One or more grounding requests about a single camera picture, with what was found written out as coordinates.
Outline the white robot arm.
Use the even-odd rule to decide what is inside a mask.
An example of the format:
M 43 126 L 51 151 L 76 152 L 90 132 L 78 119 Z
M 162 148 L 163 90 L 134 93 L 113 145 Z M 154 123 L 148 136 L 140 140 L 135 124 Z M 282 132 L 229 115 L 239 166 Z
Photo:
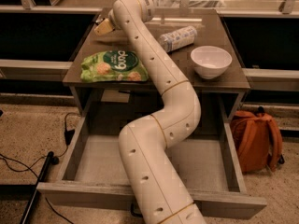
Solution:
M 117 0 L 98 26 L 121 29 L 161 95 L 163 106 L 125 125 L 119 135 L 121 161 L 146 224 L 206 224 L 165 151 L 196 129 L 198 96 L 145 23 L 154 16 L 152 0 Z

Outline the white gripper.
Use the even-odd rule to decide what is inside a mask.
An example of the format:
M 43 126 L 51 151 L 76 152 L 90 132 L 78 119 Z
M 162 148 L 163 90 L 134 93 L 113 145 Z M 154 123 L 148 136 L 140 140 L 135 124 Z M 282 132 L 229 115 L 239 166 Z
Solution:
M 102 19 L 98 23 L 96 23 L 96 27 L 94 28 L 94 32 L 96 35 L 105 35 L 111 33 L 114 29 L 120 30 L 120 26 L 118 25 L 113 9 L 108 12 L 108 19 Z

